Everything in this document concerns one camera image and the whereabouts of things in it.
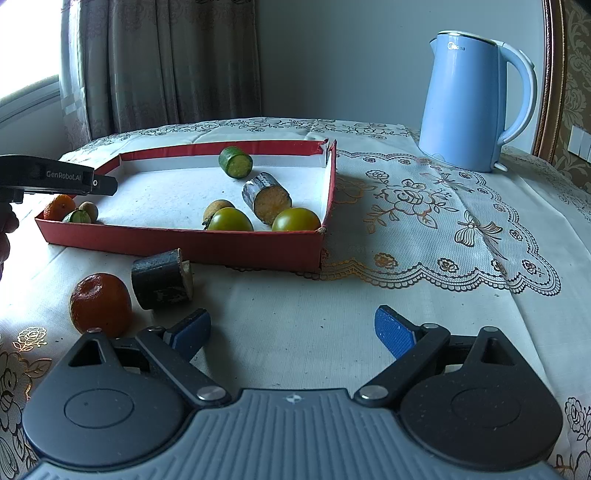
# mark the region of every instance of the kettle handle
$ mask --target kettle handle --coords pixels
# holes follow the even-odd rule
[[[534,64],[521,50],[516,50],[504,42],[497,41],[501,56],[508,62],[512,63],[519,75],[523,84],[523,103],[519,110],[519,115],[513,124],[506,129],[499,137],[499,145],[504,145],[513,140],[519,135],[527,124],[530,122],[534,114],[535,101],[538,96],[538,83],[535,78]]]

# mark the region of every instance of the small round fruit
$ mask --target small round fruit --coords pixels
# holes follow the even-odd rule
[[[225,230],[231,232],[252,232],[254,228],[249,218],[240,210],[226,207],[218,210],[207,226],[207,230]]]
[[[274,232],[297,232],[302,230],[318,230],[318,216],[307,208],[296,207],[283,210],[275,217]]]
[[[92,223],[90,215],[84,210],[74,210],[66,215],[62,220],[65,223]]]
[[[43,210],[43,219],[61,222],[68,213],[74,210],[76,210],[74,200],[68,195],[58,195]]]
[[[226,175],[233,179],[243,179],[252,171],[252,157],[238,147],[226,147],[217,159]]]
[[[95,223],[99,218],[99,208],[92,202],[84,202],[78,207],[79,210],[84,210],[90,216],[90,221]]]
[[[210,203],[203,212],[203,225],[205,225],[205,228],[207,228],[212,216],[215,215],[218,210],[226,207],[234,208],[234,205],[232,202],[228,202],[227,200],[214,200],[212,203]]]
[[[127,287],[108,273],[86,277],[70,296],[70,318],[80,333],[98,327],[110,338],[124,335],[133,318]]]

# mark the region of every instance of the curtain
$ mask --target curtain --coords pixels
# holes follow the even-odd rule
[[[72,149],[114,133],[261,114],[254,0],[64,0]]]

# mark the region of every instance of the dark sugarcane segment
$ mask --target dark sugarcane segment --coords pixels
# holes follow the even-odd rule
[[[288,191],[265,171],[244,184],[242,198],[256,217],[267,225],[273,225],[277,215],[291,208]]]
[[[131,266],[131,285],[144,310],[192,300],[191,263],[183,261],[180,248],[140,258]]]

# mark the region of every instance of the white tablecloth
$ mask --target white tablecloth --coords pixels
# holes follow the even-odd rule
[[[133,332],[172,325],[204,307],[213,333],[194,363],[232,393],[239,387],[353,393],[393,360],[374,334],[381,304],[457,335],[495,325],[564,407],[565,428],[550,463],[569,478],[587,478],[591,196],[511,148],[502,158],[508,173],[437,164],[401,125],[202,122],[107,137],[63,160],[98,166],[124,151],[257,138],[337,140],[322,273],[194,265],[194,302],[145,312],[133,299]],[[26,396],[79,336],[68,314],[74,285],[102,271],[132,291],[134,258],[44,242],[33,216],[46,201],[33,196],[16,208],[22,225],[11,236],[0,283],[0,466],[9,478],[33,456],[22,441]]]

